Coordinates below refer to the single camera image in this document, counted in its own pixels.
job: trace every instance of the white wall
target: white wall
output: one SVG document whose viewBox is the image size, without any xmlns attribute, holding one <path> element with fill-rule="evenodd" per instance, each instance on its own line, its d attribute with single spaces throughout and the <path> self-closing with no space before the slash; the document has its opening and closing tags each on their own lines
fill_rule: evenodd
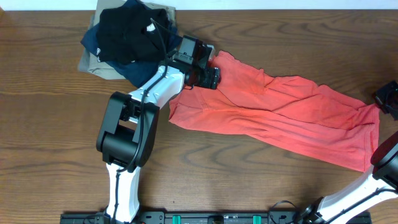
<svg viewBox="0 0 398 224">
<path fill-rule="evenodd" d="M 0 0 L 4 10 L 95 10 L 97 0 Z M 398 9 L 398 0 L 152 0 L 177 9 Z"/>
</svg>

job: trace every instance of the wooden tabletop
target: wooden tabletop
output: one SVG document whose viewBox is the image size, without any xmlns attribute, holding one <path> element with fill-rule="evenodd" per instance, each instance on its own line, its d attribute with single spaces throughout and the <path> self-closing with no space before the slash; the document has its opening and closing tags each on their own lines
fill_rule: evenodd
<svg viewBox="0 0 398 224">
<path fill-rule="evenodd" d="M 58 223 L 63 212 L 102 210 L 109 177 L 95 142 L 114 91 L 127 80 L 80 73 L 80 40 L 93 11 L 5 12 L 0 20 L 0 223 Z M 397 11 L 178 11 L 194 35 L 274 77 L 300 75 L 372 103 L 398 79 Z M 160 113 L 142 169 L 141 205 L 168 211 L 304 207 L 359 172 L 248 136 L 187 131 Z M 380 115 L 380 142 L 398 130 Z M 398 200 L 372 209 L 397 223 Z"/>
</svg>

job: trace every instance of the red fabric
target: red fabric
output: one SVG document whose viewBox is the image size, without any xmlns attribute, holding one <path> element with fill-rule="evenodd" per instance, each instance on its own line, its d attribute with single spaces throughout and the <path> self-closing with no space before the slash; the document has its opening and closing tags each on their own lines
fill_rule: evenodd
<svg viewBox="0 0 398 224">
<path fill-rule="evenodd" d="M 270 77 L 220 52 L 217 90 L 183 90 L 170 101 L 171 123 L 220 134 L 247 134 L 283 149 L 365 171 L 377 148 L 379 109 L 302 77 Z"/>
</svg>

